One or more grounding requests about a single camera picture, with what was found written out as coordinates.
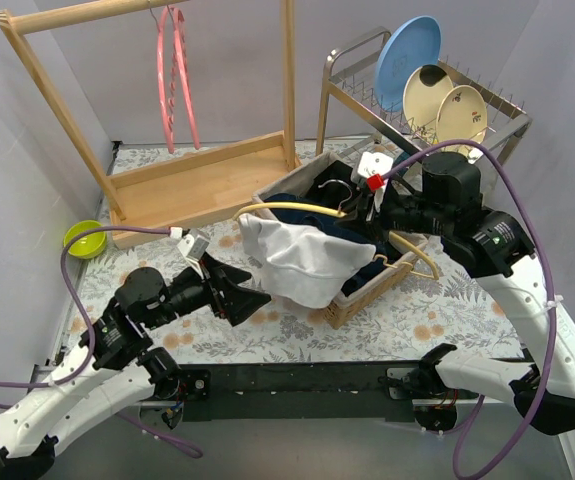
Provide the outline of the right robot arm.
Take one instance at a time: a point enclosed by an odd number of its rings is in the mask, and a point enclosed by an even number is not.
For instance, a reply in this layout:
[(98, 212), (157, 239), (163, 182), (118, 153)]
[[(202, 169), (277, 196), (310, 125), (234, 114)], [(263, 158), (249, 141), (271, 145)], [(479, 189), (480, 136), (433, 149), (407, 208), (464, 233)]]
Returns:
[(477, 359), (441, 344), (396, 386), (436, 398), (467, 390), (513, 405), (544, 434), (575, 430), (575, 323), (548, 296), (541, 254), (521, 223), (484, 206), (481, 172), (465, 156), (437, 152), (421, 165), (420, 190), (400, 194), (385, 177), (392, 159), (364, 154), (351, 174), (358, 194), (340, 225), (378, 240), (392, 231), (439, 237), (444, 253), (501, 307), (531, 358)]

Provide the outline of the white skirt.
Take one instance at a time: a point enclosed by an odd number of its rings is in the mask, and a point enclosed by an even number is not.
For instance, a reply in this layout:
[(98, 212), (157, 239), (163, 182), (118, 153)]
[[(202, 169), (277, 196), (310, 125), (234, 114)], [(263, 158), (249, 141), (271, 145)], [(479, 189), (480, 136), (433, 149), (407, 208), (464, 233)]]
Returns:
[(261, 264), (262, 288), (311, 309), (326, 307), (376, 254), (373, 244), (329, 236), (314, 226), (251, 214), (241, 215), (238, 225), (245, 253)]

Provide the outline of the blue denim skirt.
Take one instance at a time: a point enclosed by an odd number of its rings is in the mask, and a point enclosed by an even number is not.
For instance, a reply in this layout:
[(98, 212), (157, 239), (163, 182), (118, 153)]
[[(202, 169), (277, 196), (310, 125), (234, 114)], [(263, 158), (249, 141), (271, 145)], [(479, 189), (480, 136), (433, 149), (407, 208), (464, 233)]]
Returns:
[[(335, 224), (336, 219), (331, 216), (293, 209), (272, 208), (271, 212), (278, 220), (284, 223), (313, 226), (328, 237), (336, 237), (357, 244), (370, 244), (375, 247), (377, 254), (385, 255), (389, 260), (397, 261), (402, 256), (402, 254), (389, 243), (373, 242), (363, 235), (337, 226)], [(382, 263), (371, 262), (348, 279), (343, 284), (341, 291), (345, 296), (350, 296), (360, 288), (363, 288), (370, 280), (384, 270), (385, 266)]]

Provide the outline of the pink hanger front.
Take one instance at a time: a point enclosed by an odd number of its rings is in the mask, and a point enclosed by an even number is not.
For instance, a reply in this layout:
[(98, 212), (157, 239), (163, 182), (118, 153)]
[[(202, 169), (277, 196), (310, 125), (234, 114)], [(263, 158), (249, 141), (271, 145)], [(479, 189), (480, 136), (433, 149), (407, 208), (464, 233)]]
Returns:
[(159, 108), (165, 143), (169, 153), (175, 150), (173, 139), (174, 123), (174, 89), (175, 73), (171, 73), (171, 84), (167, 87), (165, 73), (165, 27), (168, 19), (173, 19), (172, 8), (166, 6), (156, 19), (157, 25), (157, 45), (156, 45), (156, 67), (157, 84), (159, 95)]

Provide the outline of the yellow hanger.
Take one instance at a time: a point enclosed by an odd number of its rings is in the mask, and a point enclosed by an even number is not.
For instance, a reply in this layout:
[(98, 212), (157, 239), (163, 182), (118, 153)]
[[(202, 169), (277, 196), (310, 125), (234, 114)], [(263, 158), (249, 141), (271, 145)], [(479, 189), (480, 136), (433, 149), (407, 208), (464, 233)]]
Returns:
[[(279, 210), (295, 210), (295, 211), (303, 211), (308, 213), (316, 213), (319, 215), (324, 215), (327, 217), (331, 217), (334, 219), (339, 219), (344, 217), (347, 213), (342, 211), (338, 211), (336, 209), (330, 209), (326, 207), (322, 207), (319, 205), (314, 205), (310, 203), (302, 203), (302, 202), (260, 202), (250, 204), (248, 206), (242, 207), (238, 210), (232, 217), (233, 221), (237, 221), (239, 217), (243, 214), (250, 214), (255, 211), (259, 210), (272, 210), (272, 209), (279, 209)], [(413, 253), (418, 259), (422, 260), (427, 267), (430, 269), (431, 273), (423, 273), (415, 270), (414, 265), (411, 262), (400, 261), (402, 265), (410, 266), (411, 270), (409, 273), (411, 275), (432, 279), (433, 281), (438, 281), (440, 279), (440, 274), (438, 271), (438, 267), (436, 263), (419, 247), (411, 243), (409, 240), (401, 236), (400, 234), (395, 233), (394, 231), (388, 232), (388, 239), (393, 240), (400, 244), (401, 246), (405, 247), (408, 251)]]

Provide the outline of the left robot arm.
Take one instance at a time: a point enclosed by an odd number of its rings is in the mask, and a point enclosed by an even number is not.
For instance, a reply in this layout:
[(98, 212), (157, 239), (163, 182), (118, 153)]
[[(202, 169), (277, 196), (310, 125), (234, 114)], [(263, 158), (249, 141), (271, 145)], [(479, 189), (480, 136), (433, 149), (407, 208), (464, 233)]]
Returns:
[(0, 413), (0, 479), (39, 479), (110, 416), (152, 396), (175, 396), (181, 368), (149, 331), (204, 307), (232, 326), (245, 322), (271, 300), (244, 287), (251, 277), (209, 254), (171, 282), (152, 267), (133, 270), (60, 365)]

